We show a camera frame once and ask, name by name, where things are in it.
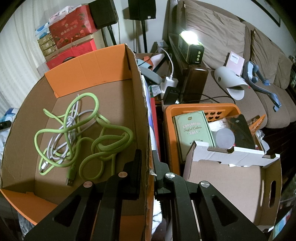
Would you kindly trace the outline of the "orange cardboard box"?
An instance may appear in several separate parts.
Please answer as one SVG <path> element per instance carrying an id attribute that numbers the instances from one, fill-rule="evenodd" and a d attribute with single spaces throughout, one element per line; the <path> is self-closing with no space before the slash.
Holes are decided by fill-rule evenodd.
<path id="1" fill-rule="evenodd" d="M 67 168 L 54 168 L 45 176 L 38 172 L 35 144 L 45 148 L 49 134 L 36 137 L 43 128 L 58 123 L 44 109 L 63 114 L 77 96 L 91 92 L 98 97 L 99 112 L 112 124 L 130 128 L 133 144 L 116 159 L 117 168 L 142 151 L 142 182 L 137 201 L 122 208 L 123 240 L 148 240 L 152 229 L 152 179 L 149 173 L 149 123 L 147 98 L 133 51 L 124 44 L 92 51 L 49 70 L 27 95 L 12 123 L 1 164 L 1 192 L 12 207 L 36 225 L 82 183 L 77 177 L 66 184 Z"/>

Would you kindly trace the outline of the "framed wall painting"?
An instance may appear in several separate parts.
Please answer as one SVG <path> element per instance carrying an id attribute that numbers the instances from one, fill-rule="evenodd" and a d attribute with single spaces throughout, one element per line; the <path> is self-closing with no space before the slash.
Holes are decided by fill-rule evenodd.
<path id="1" fill-rule="evenodd" d="M 259 8 L 261 8 L 274 22 L 280 27 L 281 18 L 280 15 L 276 12 L 276 10 L 271 5 L 270 1 L 266 0 L 252 0 Z"/>

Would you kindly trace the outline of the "pink booklet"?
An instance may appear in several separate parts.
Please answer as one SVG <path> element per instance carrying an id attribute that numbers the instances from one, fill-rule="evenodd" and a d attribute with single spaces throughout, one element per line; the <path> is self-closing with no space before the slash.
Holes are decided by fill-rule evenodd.
<path id="1" fill-rule="evenodd" d="M 226 67 L 231 69 L 236 75 L 240 76 L 243 70 L 244 61 L 245 59 L 243 57 L 231 51 L 226 62 Z"/>

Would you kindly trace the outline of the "left black speaker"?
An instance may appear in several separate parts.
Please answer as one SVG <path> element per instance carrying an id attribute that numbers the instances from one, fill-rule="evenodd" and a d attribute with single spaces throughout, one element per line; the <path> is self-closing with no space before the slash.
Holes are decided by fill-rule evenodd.
<path id="1" fill-rule="evenodd" d="M 96 29 L 118 23 L 118 14 L 113 0 L 97 0 L 88 4 Z"/>

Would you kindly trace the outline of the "right black speaker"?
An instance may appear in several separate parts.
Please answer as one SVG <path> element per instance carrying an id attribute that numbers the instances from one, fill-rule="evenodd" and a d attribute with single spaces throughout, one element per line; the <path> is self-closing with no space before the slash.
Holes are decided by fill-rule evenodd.
<path id="1" fill-rule="evenodd" d="M 155 0 L 128 0 L 130 20 L 150 20 L 156 18 Z"/>

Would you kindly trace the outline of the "dark wooden side cabinet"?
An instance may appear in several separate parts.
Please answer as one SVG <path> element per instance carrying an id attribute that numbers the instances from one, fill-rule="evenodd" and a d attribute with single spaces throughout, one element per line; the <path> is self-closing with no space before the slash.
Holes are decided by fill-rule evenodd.
<path id="1" fill-rule="evenodd" d="M 174 76 L 178 80 L 180 103 L 198 103 L 208 77 L 208 69 L 201 64 L 188 64 L 178 49 L 178 35 L 169 34 L 168 39 L 173 52 Z"/>

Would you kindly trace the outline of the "glowing portable lamp speaker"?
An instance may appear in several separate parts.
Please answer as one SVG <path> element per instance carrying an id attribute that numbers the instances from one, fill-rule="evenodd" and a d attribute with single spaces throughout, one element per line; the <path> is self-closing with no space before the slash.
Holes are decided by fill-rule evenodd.
<path id="1" fill-rule="evenodd" d="M 178 50 L 188 64 L 201 64 L 204 46 L 192 31 L 182 31 L 178 38 Z"/>

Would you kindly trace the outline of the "white brown cardboard box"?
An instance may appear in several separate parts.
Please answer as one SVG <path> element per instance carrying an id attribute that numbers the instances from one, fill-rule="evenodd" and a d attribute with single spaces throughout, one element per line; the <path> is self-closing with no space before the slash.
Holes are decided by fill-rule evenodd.
<path id="1" fill-rule="evenodd" d="M 260 230 L 274 226 L 282 188 L 279 154 L 210 148 L 206 142 L 195 141 L 183 177 L 192 183 L 211 183 Z"/>

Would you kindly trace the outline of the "blue grey phone holder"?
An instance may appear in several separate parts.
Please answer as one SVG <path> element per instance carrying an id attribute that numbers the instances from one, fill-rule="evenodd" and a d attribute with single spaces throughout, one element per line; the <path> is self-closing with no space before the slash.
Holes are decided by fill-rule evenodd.
<path id="1" fill-rule="evenodd" d="M 259 71 L 258 65 L 251 61 L 247 61 L 243 66 L 242 77 L 253 90 L 266 94 L 269 97 L 273 103 L 274 112 L 277 112 L 280 109 L 281 102 L 278 99 L 278 96 L 275 93 L 257 85 L 257 83 L 261 82 L 264 86 L 270 86 L 269 80 L 263 77 Z"/>

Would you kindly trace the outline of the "blue white plastic package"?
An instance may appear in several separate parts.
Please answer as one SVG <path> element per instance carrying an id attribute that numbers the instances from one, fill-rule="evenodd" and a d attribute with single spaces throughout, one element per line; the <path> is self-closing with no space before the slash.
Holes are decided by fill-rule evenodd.
<path id="1" fill-rule="evenodd" d="M 152 103 L 151 103 L 151 95 L 149 92 L 149 87 L 146 83 L 146 80 L 143 75 L 141 75 L 141 80 L 143 84 L 143 90 L 144 90 L 144 95 L 145 95 L 145 100 L 147 103 L 147 119 L 149 122 L 149 134 L 150 134 L 150 139 L 151 139 L 151 148 L 152 151 L 156 151 L 158 154 L 158 157 L 160 157 L 159 153 L 159 148 L 157 146 L 157 139 L 156 139 L 156 133 L 154 130 L 154 122 L 153 122 L 153 116 L 152 116 Z"/>

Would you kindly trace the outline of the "blue white tissue pack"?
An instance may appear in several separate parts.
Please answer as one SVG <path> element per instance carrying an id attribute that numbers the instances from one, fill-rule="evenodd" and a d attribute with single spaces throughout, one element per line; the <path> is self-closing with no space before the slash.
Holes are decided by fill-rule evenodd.
<path id="1" fill-rule="evenodd" d="M 35 36 L 37 39 L 41 39 L 45 35 L 49 33 L 49 22 L 46 22 L 44 25 L 41 25 L 41 27 L 36 28 L 35 30 Z"/>

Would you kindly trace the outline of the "black flat case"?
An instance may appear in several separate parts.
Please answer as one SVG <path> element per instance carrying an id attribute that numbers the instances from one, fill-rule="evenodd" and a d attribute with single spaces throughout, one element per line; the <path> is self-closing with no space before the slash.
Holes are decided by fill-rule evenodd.
<path id="1" fill-rule="evenodd" d="M 255 150 L 255 143 L 244 115 L 231 116 L 227 122 L 234 133 L 235 146 Z"/>

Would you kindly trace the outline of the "white curved neck massager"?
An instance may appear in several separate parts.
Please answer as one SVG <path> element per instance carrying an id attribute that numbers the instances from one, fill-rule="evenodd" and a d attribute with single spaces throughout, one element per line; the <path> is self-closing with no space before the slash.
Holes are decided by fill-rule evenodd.
<path id="1" fill-rule="evenodd" d="M 214 71 L 214 77 L 217 83 L 227 90 L 227 93 L 235 100 L 244 98 L 245 90 L 248 84 L 245 80 L 235 74 L 230 68 L 221 66 Z"/>

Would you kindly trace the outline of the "black power adapter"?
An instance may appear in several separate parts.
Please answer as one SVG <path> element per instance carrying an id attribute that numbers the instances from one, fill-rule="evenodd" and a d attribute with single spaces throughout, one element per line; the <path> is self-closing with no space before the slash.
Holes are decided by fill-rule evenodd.
<path id="1" fill-rule="evenodd" d="M 177 87 L 168 86 L 163 97 L 164 105 L 175 104 L 179 97 L 179 94 L 180 91 Z"/>

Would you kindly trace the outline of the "translucent round lid container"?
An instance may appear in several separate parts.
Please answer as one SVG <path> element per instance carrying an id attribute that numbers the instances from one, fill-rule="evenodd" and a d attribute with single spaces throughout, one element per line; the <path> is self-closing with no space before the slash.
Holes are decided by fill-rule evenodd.
<path id="1" fill-rule="evenodd" d="M 235 136 L 229 128 L 221 128 L 213 133 L 215 144 L 221 149 L 230 149 L 235 143 Z"/>

